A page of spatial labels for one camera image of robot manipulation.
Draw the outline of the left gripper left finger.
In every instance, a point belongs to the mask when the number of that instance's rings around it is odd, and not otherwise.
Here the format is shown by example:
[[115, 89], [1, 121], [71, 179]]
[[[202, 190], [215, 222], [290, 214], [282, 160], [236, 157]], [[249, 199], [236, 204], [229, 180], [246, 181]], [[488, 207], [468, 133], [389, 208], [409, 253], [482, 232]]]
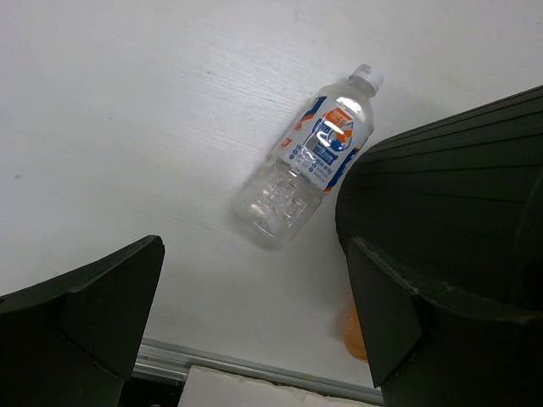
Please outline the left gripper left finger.
[[165, 257], [146, 236], [1, 298], [3, 406], [116, 406]]

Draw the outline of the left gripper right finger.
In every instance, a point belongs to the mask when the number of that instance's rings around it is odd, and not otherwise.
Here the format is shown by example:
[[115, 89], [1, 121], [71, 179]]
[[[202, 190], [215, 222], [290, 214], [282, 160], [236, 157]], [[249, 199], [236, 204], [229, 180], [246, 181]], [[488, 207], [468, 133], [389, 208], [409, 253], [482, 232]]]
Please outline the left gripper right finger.
[[541, 405], [541, 312], [425, 275], [361, 238], [347, 263], [386, 405]]

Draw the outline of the blue orange label bottle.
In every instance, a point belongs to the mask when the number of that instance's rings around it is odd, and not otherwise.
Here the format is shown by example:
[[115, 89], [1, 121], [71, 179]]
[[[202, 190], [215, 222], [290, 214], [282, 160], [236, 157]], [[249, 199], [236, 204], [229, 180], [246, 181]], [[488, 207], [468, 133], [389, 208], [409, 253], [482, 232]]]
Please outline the blue orange label bottle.
[[300, 232], [372, 135], [371, 100], [382, 85], [383, 75], [362, 64], [317, 91], [235, 199], [247, 238], [276, 249]]

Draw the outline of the orange juice bottle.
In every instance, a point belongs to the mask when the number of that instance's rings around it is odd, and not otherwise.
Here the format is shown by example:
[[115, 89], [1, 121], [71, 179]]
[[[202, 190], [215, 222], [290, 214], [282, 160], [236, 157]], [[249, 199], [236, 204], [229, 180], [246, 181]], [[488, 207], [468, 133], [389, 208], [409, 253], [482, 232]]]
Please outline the orange juice bottle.
[[366, 345], [353, 300], [338, 312], [334, 322], [336, 337], [342, 340], [346, 351], [355, 359], [368, 362]]

